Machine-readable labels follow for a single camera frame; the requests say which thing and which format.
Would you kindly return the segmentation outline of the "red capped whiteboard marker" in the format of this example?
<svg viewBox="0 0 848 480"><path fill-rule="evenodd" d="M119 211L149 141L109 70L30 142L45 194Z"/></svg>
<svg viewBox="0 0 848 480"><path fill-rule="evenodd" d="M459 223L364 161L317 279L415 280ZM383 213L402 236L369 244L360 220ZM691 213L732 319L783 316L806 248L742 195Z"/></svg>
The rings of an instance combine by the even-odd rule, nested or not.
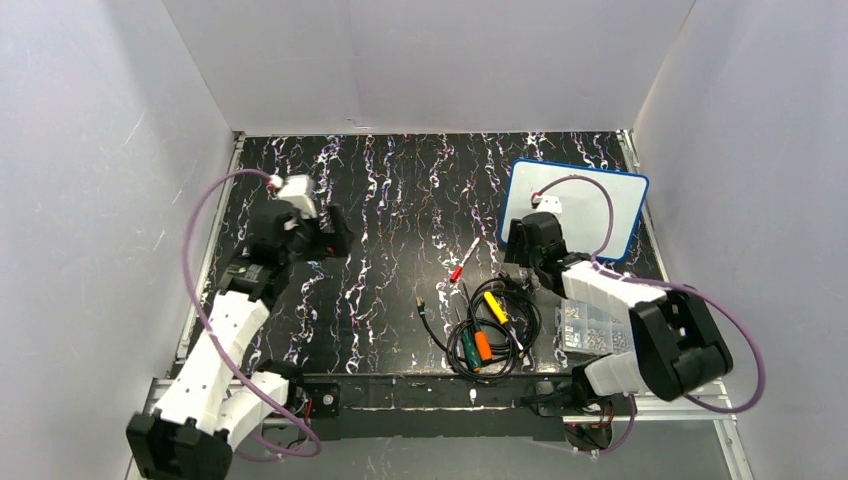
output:
<svg viewBox="0 0 848 480"><path fill-rule="evenodd" d="M463 274L464 268L466 267L467 263L471 259L472 255L475 253L475 251L478 248L481 240L482 240L481 236L475 237L474 240L472 241L472 243L470 244L470 246L468 247L468 249L465 251L463 257L461 258L461 260L459 261L457 266L454 268L454 270L452 271L452 273L449 277L449 282L451 284L456 284L460 280L460 278Z"/></svg>

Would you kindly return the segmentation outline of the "blue framed whiteboard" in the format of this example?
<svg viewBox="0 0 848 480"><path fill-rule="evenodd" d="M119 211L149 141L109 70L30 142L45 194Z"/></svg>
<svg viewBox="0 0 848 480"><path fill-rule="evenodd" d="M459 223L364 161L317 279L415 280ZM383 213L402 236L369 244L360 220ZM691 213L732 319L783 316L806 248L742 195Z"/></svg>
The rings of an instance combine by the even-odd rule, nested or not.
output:
<svg viewBox="0 0 848 480"><path fill-rule="evenodd" d="M546 191L559 199L560 224L566 245L571 251L591 253L602 244L613 222L610 241L598 257L618 261L628 255L631 237L637 231L641 209L650 186L648 177L615 170L584 168L567 164L519 158L513 164L506 195L502 202L497 238L504 244L509 235L510 222L533 212L531 196L552 181L570 175L579 175L599 182L608 192L613 214L601 191L585 181L571 180Z"/></svg>

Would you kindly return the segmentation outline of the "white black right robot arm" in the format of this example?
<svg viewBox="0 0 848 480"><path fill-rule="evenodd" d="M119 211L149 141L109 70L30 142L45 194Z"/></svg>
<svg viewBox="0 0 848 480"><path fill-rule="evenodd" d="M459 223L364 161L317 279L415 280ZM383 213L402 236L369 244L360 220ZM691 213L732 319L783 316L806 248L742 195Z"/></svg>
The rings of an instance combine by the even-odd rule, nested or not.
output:
<svg viewBox="0 0 848 480"><path fill-rule="evenodd" d="M588 304L631 330L631 350L573 368L564 389L575 401L642 392L672 401L734 367L704 301L676 288L614 278L589 254L568 250L551 213L511 221L505 260L532 270L543 288L562 299Z"/></svg>

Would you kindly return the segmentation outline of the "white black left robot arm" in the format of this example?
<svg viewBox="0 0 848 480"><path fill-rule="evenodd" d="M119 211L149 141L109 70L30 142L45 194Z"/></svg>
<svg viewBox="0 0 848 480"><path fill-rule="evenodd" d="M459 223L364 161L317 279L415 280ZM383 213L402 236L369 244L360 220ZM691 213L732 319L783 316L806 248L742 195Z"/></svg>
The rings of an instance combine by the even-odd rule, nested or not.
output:
<svg viewBox="0 0 848 480"><path fill-rule="evenodd" d="M223 479L237 448L294 400L296 367L271 361L241 370L246 348L270 316L298 262L346 258L354 233L339 206L329 225L302 201L271 200L224 271L207 324L176 379L149 413L134 414L126 437L145 479Z"/></svg>

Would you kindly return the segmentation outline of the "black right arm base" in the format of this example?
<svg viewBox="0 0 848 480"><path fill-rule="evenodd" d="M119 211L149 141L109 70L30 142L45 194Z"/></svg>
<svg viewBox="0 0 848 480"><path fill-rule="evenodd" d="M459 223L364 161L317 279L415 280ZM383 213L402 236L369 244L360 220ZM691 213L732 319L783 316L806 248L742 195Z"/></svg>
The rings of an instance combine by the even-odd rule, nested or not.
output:
<svg viewBox="0 0 848 480"><path fill-rule="evenodd" d="M632 433L638 414L632 395L598 397L572 381L537 382L525 390L515 405L538 417L560 417L572 450L593 457L621 447Z"/></svg>

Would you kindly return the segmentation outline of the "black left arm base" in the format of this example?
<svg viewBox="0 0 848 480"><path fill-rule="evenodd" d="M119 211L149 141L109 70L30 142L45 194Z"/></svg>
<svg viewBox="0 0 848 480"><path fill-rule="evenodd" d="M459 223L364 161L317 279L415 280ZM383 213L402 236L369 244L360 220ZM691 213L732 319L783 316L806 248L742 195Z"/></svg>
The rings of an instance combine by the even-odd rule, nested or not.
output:
<svg viewBox="0 0 848 480"><path fill-rule="evenodd" d="M327 380L307 379L297 385L287 408L303 420L321 439L332 437L331 430L341 413L341 385ZM262 436L277 447L309 451L310 437L289 420L272 414L263 423Z"/></svg>

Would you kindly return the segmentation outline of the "clear plastic screw box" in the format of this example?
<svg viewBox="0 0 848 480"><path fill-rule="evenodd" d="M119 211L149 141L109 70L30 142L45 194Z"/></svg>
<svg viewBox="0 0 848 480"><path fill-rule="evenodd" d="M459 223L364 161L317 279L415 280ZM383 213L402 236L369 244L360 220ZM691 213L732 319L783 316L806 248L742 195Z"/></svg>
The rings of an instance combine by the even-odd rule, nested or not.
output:
<svg viewBox="0 0 848 480"><path fill-rule="evenodd" d="M601 356L634 350L630 326L598 308L562 300L557 314L560 348L566 352Z"/></svg>

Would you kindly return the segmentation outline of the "yellow handled screwdriver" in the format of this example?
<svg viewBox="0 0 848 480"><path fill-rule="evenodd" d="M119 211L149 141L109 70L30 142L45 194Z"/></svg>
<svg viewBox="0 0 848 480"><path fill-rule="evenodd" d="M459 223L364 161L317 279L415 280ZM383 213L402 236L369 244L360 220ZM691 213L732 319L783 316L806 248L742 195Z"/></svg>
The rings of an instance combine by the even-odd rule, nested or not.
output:
<svg viewBox="0 0 848 480"><path fill-rule="evenodd" d="M499 324L502 327L505 327L507 329L508 335L506 335L506 338L508 338L509 340L512 340L514 342L518 352L520 354L522 354L524 352L523 345L518 340L514 328L509 326L510 320L509 320L505 310L501 307L497 298L493 294L493 292L492 291L484 291L483 292L483 299L484 299L484 302L486 303L490 313L493 315L493 317L499 322Z"/></svg>

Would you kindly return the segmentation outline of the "orange handled screwdriver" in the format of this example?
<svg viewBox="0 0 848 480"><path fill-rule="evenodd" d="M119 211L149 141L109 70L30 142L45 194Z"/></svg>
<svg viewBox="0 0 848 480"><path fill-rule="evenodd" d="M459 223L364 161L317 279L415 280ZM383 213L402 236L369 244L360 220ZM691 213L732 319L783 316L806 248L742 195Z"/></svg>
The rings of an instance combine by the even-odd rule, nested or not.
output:
<svg viewBox="0 0 848 480"><path fill-rule="evenodd" d="M467 286L464 281L461 282L462 291L465 296L465 300L468 306L468 316L472 323L472 330L474 336L474 342L478 351L478 354L481 358L481 361L486 364L493 359L493 353L491 350L491 346L488 342L488 339L483 332L479 320L476 316L475 310L472 308L471 296L468 292Z"/></svg>

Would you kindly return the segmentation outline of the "green handled screwdriver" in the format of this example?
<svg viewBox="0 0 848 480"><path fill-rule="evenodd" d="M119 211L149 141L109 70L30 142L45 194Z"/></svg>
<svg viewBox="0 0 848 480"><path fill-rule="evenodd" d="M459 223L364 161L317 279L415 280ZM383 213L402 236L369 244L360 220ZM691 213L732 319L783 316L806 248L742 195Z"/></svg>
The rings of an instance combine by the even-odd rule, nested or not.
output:
<svg viewBox="0 0 848 480"><path fill-rule="evenodd" d="M479 373L483 367L483 360L477 347L475 334L479 331L475 320L467 321L466 326L459 326L459 336L465 355L465 363L473 373Z"/></svg>

